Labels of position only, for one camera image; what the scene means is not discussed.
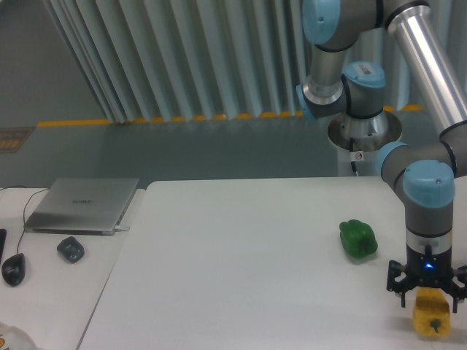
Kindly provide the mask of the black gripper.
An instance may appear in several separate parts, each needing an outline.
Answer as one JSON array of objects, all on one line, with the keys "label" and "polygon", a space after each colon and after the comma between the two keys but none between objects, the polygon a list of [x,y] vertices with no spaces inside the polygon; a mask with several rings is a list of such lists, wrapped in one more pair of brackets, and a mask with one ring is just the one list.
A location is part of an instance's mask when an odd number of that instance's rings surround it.
[{"label": "black gripper", "polygon": [[426,255],[406,246],[407,264],[390,260],[387,269],[386,290],[401,299],[406,308],[406,293],[415,287],[442,289],[452,297],[452,312],[466,299],[466,266],[452,269],[452,249],[440,254]]}]

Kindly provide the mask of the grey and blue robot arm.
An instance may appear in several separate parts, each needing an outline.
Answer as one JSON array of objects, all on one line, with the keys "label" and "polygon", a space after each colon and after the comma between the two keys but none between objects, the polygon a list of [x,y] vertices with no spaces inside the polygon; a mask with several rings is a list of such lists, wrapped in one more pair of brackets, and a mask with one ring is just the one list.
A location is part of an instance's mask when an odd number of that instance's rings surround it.
[{"label": "grey and blue robot arm", "polygon": [[385,74],[374,63],[344,64],[363,32],[383,28],[393,37],[439,131],[427,147],[392,141],[375,162],[405,208],[406,264],[390,261],[387,289],[441,289],[454,303],[466,299],[466,268],[452,267],[455,179],[466,175],[466,92],[431,25],[426,1],[305,1],[302,26],[312,44],[312,66],[296,88],[307,117],[337,114],[341,137],[353,148],[365,126],[387,130],[382,103]]}]

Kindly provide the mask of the cream striped sleeve forearm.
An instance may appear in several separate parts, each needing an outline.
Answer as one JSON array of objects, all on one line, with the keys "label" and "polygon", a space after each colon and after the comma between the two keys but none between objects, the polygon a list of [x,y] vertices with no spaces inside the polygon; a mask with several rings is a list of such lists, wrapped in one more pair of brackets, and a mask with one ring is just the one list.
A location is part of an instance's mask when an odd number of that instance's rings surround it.
[{"label": "cream striped sleeve forearm", "polygon": [[1,349],[3,350],[37,350],[31,337],[20,328],[1,323]]}]

